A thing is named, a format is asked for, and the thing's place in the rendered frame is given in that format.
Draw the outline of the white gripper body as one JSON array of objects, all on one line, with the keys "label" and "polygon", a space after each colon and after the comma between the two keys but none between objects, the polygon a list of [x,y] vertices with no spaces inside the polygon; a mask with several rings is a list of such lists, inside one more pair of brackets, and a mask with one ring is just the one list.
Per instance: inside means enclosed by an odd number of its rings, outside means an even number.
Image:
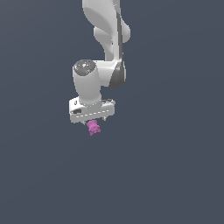
[{"label": "white gripper body", "polygon": [[115,113],[116,102],[113,99],[100,100],[95,105],[82,105],[78,97],[69,101],[69,115],[72,123],[82,123],[97,118],[112,116]]}]

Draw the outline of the small pink knobbly object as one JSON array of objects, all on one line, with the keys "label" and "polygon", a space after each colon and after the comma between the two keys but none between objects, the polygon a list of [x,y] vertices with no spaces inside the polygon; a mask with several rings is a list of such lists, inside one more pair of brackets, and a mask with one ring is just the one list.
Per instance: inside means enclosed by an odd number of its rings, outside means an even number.
[{"label": "small pink knobbly object", "polygon": [[91,120],[87,123],[89,134],[92,136],[94,133],[100,132],[100,126],[96,120]]}]

